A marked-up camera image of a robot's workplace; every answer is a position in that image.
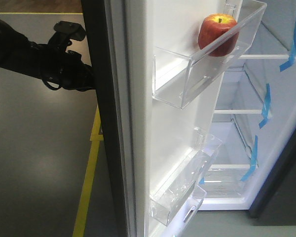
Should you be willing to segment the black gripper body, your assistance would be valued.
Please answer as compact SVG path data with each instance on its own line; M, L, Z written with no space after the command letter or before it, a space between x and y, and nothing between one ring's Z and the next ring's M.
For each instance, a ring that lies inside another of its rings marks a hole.
M88 91L95 89L92 67L84 64L81 54L61 51L47 44L39 50L39 75L51 90Z

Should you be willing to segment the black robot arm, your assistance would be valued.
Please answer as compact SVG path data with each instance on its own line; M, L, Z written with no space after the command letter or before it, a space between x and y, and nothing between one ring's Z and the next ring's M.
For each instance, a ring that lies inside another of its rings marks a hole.
M83 41L86 31L78 23L59 21L47 44L38 44L0 20L0 68L37 78L50 90L85 92L96 88L92 67L81 54L68 50Z

